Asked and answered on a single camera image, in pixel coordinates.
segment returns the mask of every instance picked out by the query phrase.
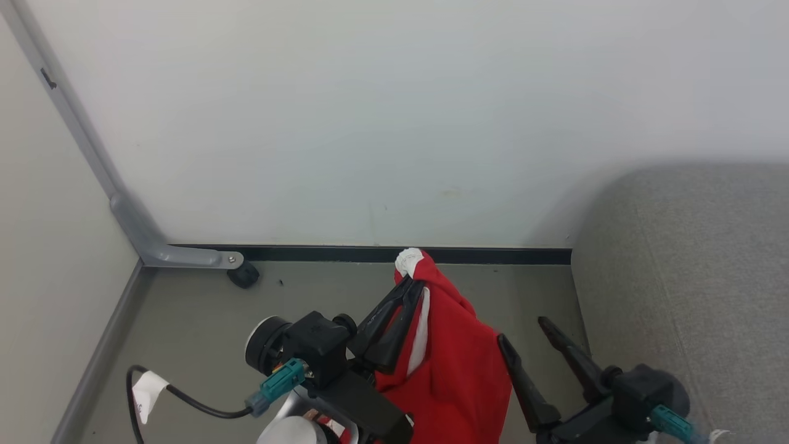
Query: teal connector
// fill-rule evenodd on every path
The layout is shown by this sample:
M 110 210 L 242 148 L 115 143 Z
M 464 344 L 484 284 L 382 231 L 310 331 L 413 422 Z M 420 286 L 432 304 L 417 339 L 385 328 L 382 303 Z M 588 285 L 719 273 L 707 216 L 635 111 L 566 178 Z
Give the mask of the teal connector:
M 271 402 L 257 390 L 244 400 L 244 405 L 252 409 L 249 413 L 252 418 L 260 418 L 271 407 Z
M 300 359 L 292 358 L 260 384 L 260 392 L 269 402 L 274 402 L 304 380 L 304 363 Z
M 671 435 L 687 444 L 697 442 L 693 424 L 687 422 L 685 418 L 677 415 L 665 405 L 655 407 L 652 413 L 649 414 L 649 418 L 657 431 Z

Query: caster wheel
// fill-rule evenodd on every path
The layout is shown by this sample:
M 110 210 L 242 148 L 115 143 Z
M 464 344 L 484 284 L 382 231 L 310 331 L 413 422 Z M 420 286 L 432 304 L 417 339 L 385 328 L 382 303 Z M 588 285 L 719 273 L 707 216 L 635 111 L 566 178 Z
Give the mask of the caster wheel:
M 246 289 L 252 287 L 252 285 L 257 282 L 260 278 L 260 273 L 258 273 L 254 265 L 244 261 L 237 269 L 227 270 L 227 277 L 230 278 L 230 282 L 233 282 L 238 287 Z

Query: red cloth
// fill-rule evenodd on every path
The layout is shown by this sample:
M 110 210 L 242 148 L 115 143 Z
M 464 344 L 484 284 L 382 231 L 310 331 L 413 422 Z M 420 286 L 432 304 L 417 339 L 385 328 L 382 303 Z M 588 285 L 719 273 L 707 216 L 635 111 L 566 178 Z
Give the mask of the red cloth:
M 498 333 L 477 319 L 435 262 L 424 252 L 422 256 L 412 277 L 426 281 L 430 292 L 424 360 L 406 377 L 420 307 L 394 374 L 376 374 L 376 388 L 413 414 L 412 444 L 498 442 L 512 387 Z M 401 279 L 395 273 L 395 281 Z

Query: white label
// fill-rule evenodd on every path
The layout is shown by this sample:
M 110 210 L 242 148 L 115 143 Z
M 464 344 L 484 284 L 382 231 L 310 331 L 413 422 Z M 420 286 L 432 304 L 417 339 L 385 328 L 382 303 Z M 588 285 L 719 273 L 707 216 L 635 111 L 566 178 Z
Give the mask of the white label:
M 146 371 L 137 381 L 137 384 L 132 387 L 132 394 L 134 395 L 134 404 L 137 407 L 137 413 L 140 414 L 140 421 L 143 424 L 148 423 L 148 415 L 153 410 L 153 405 L 159 398 L 159 393 L 164 390 L 170 383 L 162 379 L 152 371 Z
M 424 259 L 422 251 L 418 248 L 407 248 L 398 254 L 397 259 L 394 261 L 394 267 L 400 272 L 400 276 L 413 277 L 417 269 L 417 263 Z

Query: gray fabric surface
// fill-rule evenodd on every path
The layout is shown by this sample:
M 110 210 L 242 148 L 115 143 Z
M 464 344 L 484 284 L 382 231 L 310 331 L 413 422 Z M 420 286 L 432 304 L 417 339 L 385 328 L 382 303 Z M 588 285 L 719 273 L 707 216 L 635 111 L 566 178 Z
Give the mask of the gray fabric surface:
M 719 443 L 789 441 L 789 165 L 628 175 L 572 270 L 598 363 L 676 374 Z

